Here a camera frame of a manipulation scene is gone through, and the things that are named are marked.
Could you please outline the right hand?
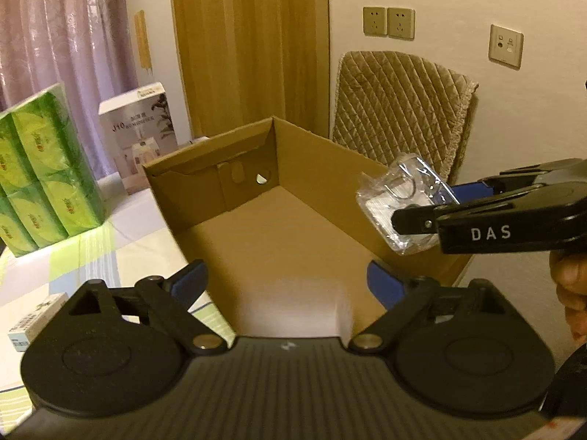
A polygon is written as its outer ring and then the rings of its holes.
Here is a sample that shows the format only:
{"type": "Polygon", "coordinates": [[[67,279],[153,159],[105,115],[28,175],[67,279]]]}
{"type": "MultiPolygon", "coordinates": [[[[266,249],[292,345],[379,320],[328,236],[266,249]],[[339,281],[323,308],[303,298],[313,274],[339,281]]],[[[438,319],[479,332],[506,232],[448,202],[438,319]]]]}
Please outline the right hand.
{"type": "Polygon", "coordinates": [[[586,343],[587,258],[585,253],[554,250],[549,256],[550,276],[573,339],[586,343]]]}

